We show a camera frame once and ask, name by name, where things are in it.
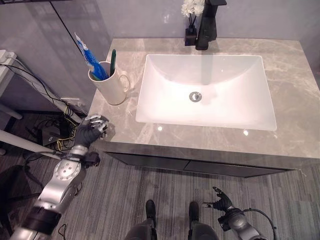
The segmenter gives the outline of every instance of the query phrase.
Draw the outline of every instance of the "white mug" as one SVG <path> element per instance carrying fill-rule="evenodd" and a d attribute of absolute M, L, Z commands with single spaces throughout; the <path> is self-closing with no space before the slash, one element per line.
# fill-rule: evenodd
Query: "white mug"
<path fill-rule="evenodd" d="M 126 92 L 130 89 L 130 81 L 126 71 L 119 73 L 118 68 L 115 67 L 114 73 L 110 76 L 111 63 L 108 61 L 101 61 L 101 66 L 104 68 L 109 78 L 101 81 L 95 80 L 91 71 L 88 71 L 89 79 L 94 83 L 97 89 L 101 92 L 105 100 L 111 105 L 121 104 L 126 99 Z M 122 85 L 120 78 L 125 77 L 128 86 Z"/>

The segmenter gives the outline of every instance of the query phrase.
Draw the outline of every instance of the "gray marble countertop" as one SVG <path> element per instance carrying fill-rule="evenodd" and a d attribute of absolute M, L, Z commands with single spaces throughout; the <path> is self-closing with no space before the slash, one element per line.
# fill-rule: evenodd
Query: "gray marble countertop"
<path fill-rule="evenodd" d="M 110 105 L 97 90 L 89 114 L 114 125 L 105 141 L 302 158 L 320 158 L 320 91 L 298 41 L 219 38 L 206 51 L 184 46 L 180 38 L 113 39 L 117 68 L 126 71 L 131 90 L 120 105 Z M 147 54 L 260 55 L 273 102 L 277 130 L 248 130 L 136 122 Z"/>

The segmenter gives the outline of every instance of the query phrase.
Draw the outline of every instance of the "cabinet door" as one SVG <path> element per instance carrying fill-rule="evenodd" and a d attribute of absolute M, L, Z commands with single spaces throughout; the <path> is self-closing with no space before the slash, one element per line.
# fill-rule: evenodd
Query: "cabinet door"
<path fill-rule="evenodd" d="M 190 161 L 190 163 L 184 168 L 184 170 L 191 172 L 227 175 L 243 178 L 288 171 L 288 169 L 281 168 L 264 168 L 193 160 Z"/>
<path fill-rule="evenodd" d="M 134 155 L 127 153 L 106 152 L 111 157 L 120 160 L 128 165 L 150 167 L 158 169 L 183 170 L 189 160 L 171 157 Z"/>

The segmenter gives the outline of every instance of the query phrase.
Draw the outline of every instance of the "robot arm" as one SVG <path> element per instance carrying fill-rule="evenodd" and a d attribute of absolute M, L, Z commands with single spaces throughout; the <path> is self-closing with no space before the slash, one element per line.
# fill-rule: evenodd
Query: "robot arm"
<path fill-rule="evenodd" d="M 203 202 L 202 206 L 225 212 L 224 216 L 218 218 L 223 231 L 231 229 L 239 240 L 268 240 L 248 222 L 248 219 L 244 215 L 245 211 L 234 207 L 230 198 L 219 188 L 214 186 L 213 189 L 217 192 L 220 200 L 216 202 Z"/>
<path fill-rule="evenodd" d="M 53 176 L 44 187 L 30 213 L 10 240 L 47 240 L 57 226 L 86 176 L 86 168 L 100 162 L 89 146 L 107 129 L 108 119 L 100 115 L 86 117 L 79 125 L 74 147 L 55 166 Z"/>

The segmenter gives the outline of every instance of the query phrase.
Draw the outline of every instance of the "white flower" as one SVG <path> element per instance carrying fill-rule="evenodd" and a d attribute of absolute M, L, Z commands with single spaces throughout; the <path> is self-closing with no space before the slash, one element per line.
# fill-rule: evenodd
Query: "white flower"
<path fill-rule="evenodd" d="M 193 9 L 194 9 L 194 14 L 196 16 L 199 16 L 204 11 L 204 5 L 196 4 L 194 5 Z"/>
<path fill-rule="evenodd" d="M 194 0 L 184 0 L 181 6 L 181 13 L 186 17 L 194 12 Z"/>
<path fill-rule="evenodd" d="M 194 4 L 203 6 L 205 4 L 205 0 L 194 0 Z"/>

